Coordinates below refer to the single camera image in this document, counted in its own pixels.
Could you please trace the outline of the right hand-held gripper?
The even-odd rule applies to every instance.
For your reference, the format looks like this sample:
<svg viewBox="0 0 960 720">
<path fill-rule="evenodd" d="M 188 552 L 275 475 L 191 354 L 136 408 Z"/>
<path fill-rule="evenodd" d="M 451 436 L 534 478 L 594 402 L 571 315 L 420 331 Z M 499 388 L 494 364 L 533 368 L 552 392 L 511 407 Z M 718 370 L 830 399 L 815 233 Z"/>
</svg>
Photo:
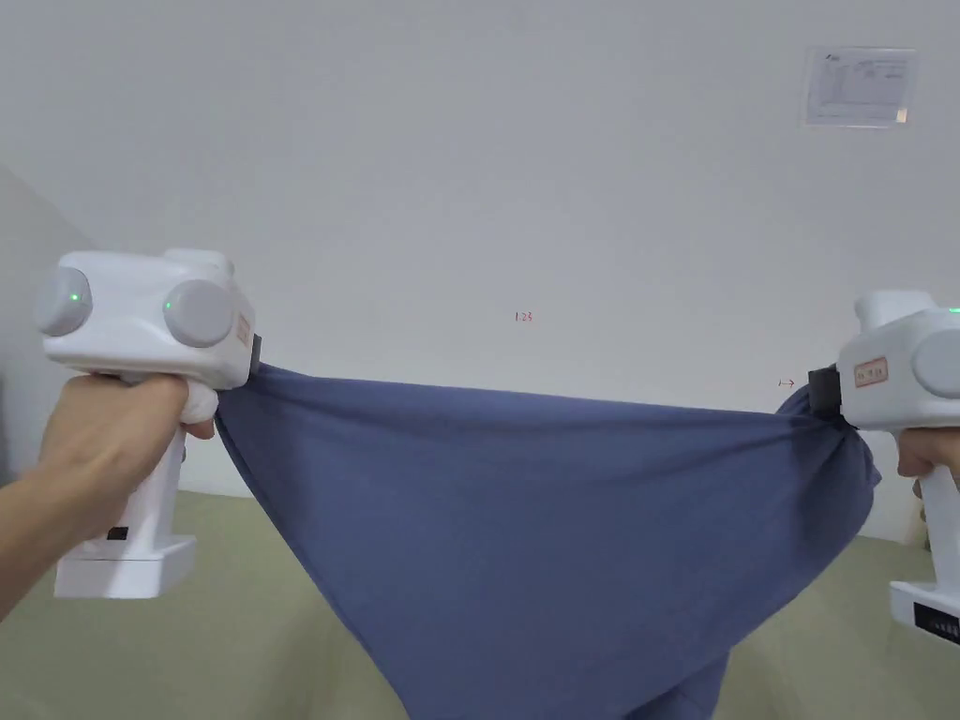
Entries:
<svg viewBox="0 0 960 720">
<path fill-rule="evenodd" d="M 856 299 L 861 330 L 837 361 L 808 374 L 810 407 L 852 427 L 888 432 L 959 425 L 959 314 L 927 292 L 877 291 Z M 938 466 L 921 479 L 933 581 L 890 586 L 892 617 L 959 642 L 959 495 Z"/>
</svg>

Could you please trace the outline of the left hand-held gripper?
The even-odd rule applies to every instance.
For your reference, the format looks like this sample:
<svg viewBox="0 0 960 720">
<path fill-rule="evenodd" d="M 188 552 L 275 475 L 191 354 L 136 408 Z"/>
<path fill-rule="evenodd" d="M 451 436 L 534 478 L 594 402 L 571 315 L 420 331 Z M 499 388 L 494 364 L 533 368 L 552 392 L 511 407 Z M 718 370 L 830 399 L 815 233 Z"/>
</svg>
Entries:
<svg viewBox="0 0 960 720">
<path fill-rule="evenodd" d="M 43 284 L 36 325 L 46 356 L 67 368 L 136 384 L 184 378 L 183 421 L 212 417 L 222 392 L 245 385 L 261 362 L 256 315 L 219 252 L 160 255 L 76 251 Z M 56 566 L 58 598 L 148 599 L 191 571 L 195 538 L 172 531 L 186 434 L 177 429 L 121 519 Z"/>
</svg>

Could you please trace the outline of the person's right hand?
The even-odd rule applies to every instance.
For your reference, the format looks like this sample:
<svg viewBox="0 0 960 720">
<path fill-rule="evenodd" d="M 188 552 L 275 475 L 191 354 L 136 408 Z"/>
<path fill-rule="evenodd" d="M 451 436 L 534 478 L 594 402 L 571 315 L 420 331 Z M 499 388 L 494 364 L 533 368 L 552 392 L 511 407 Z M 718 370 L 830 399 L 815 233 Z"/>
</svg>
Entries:
<svg viewBox="0 0 960 720">
<path fill-rule="evenodd" d="M 913 477 L 913 493 L 923 497 L 920 478 L 936 467 L 950 470 L 955 484 L 959 481 L 959 429 L 915 428 L 904 432 L 897 440 L 898 474 Z"/>
</svg>

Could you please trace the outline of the person's left hand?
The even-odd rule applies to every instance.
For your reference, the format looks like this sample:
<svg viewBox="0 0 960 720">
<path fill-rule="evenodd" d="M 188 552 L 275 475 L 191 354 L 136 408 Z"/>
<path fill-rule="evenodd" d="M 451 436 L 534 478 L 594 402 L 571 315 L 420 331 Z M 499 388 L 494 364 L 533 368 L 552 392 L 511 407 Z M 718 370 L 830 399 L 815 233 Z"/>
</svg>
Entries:
<svg viewBox="0 0 960 720">
<path fill-rule="evenodd" d="M 109 530 L 176 431 L 213 438 L 212 419 L 182 423 L 187 400 L 187 384 L 170 376 L 129 386 L 86 375 L 64 386 L 44 431 L 36 475 L 64 508 L 70 544 Z"/>
</svg>

